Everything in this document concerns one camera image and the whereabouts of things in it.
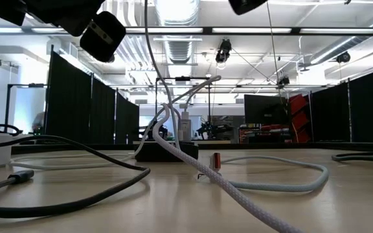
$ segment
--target ceiling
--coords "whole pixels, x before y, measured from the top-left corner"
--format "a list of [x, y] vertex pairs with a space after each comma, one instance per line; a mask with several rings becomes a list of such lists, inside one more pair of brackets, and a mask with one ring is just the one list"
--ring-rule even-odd
[[[116, 12], [117, 0], [106, 1], [111, 7], [106, 7], [110, 11]], [[135, 1], [135, 20], [137, 26], [143, 26], [143, 5], [141, 1]], [[373, 24], [373, 1], [355, 1], [344, 5], [344, 1], [334, 0], [271, 0], [269, 1], [269, 10], [271, 16], [271, 25], [273, 27], [369, 27]], [[153, 1], [150, 1], [148, 7], [149, 26], [159, 26], [155, 13]], [[124, 2], [124, 15], [119, 15], [121, 21], [129, 23], [128, 3]], [[26, 26], [41, 26], [35, 19], [27, 18]], [[10, 23], [0, 19], [0, 26], [12, 26]], [[269, 14], [267, 4], [263, 4], [257, 9], [237, 16], [231, 9], [228, 0], [201, 0], [199, 4], [198, 27], [269, 27]], [[191, 72], [185, 75], [203, 77], [206, 74], [221, 75], [223, 80], [217, 84], [260, 84], [267, 83], [266, 76], [276, 80], [276, 67], [289, 76], [292, 84], [301, 83], [300, 68], [296, 61], [315, 54], [332, 43], [335, 43], [339, 36], [274, 36], [274, 51], [271, 36], [228, 36], [233, 49], [238, 53], [231, 51], [231, 57], [227, 60], [224, 69], [217, 69], [214, 61], [214, 53], [219, 47], [225, 36], [200, 36], [202, 41], [194, 42], [193, 59]], [[61, 36], [61, 40], [73, 42], [79, 45], [78, 38], [71, 36]], [[160, 36], [150, 36], [152, 50], [159, 64], [160, 71], [164, 76], [170, 76], [168, 72], [168, 63], [165, 55], [164, 43], [154, 41], [154, 38]], [[0, 46], [20, 46], [42, 58], [47, 58], [46, 44], [50, 40], [48, 36], [4, 36], [0, 37]], [[338, 83], [340, 80], [348, 77], [356, 77], [361, 73], [373, 69], [373, 38], [348, 50], [351, 60], [348, 63], [338, 64], [337, 62], [327, 61], [316, 65], [314, 70], [320, 69], [323, 73], [323, 79], [317, 79], [316, 73], [309, 74], [307, 71], [304, 76], [311, 79], [310, 84], [314, 84], [316, 79], [318, 84]], [[110, 83], [120, 82], [121, 76], [130, 73], [130, 65], [125, 61], [129, 58], [117, 59], [113, 63], [100, 63], [93, 60], [84, 51], [79, 55], [83, 63], [92, 65], [102, 74]], [[142, 66], [140, 70], [146, 70], [147, 66]], [[215, 90], [216, 92], [231, 92], [231, 90]]]

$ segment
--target table surface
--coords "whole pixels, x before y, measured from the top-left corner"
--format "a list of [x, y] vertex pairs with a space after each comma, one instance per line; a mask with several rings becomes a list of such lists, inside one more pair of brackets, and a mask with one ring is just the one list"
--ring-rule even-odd
[[[200, 151], [205, 161], [214, 151]], [[272, 214], [305, 232], [373, 232], [373, 162], [334, 162], [337, 150], [221, 150], [223, 159], [269, 155], [322, 164], [330, 178], [322, 189], [301, 194], [242, 192]], [[69, 155], [81, 151], [39, 155]], [[49, 159], [32, 164], [99, 162], [97, 158]], [[84, 210], [34, 219], [0, 219], [0, 232], [274, 232], [215, 184], [198, 183], [197, 171], [183, 163], [139, 163], [151, 174], [142, 182]], [[0, 168], [0, 181], [12, 170]], [[223, 164], [234, 181], [301, 184], [320, 171], [278, 161]], [[75, 201], [133, 177], [118, 166], [86, 170], [38, 171], [32, 182], [0, 190], [0, 206], [41, 206]]]

